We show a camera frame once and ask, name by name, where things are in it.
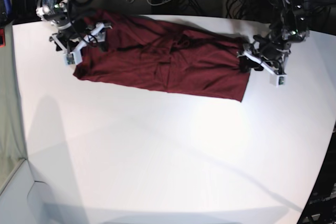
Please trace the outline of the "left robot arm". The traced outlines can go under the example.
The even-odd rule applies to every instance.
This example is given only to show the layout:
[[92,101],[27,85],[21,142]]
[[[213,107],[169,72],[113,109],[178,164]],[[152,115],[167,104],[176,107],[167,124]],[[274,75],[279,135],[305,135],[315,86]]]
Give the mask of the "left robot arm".
[[291,45],[305,41],[309,36],[305,0],[269,0],[276,10],[276,17],[263,37],[255,35],[254,41],[244,44],[238,52],[242,72],[251,69],[267,70],[276,76],[285,74],[285,66],[291,54]]

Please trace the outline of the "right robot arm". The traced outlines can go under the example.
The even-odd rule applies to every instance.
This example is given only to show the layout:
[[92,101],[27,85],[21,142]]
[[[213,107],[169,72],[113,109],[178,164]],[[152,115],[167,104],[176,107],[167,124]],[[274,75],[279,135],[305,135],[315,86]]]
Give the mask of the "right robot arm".
[[93,0],[79,2],[77,0],[39,0],[36,14],[42,21],[49,22],[57,32],[49,37],[54,42],[56,50],[61,51],[68,65],[82,62],[84,47],[108,50],[106,42],[107,30],[111,24],[104,21],[87,22],[97,14],[90,8]]

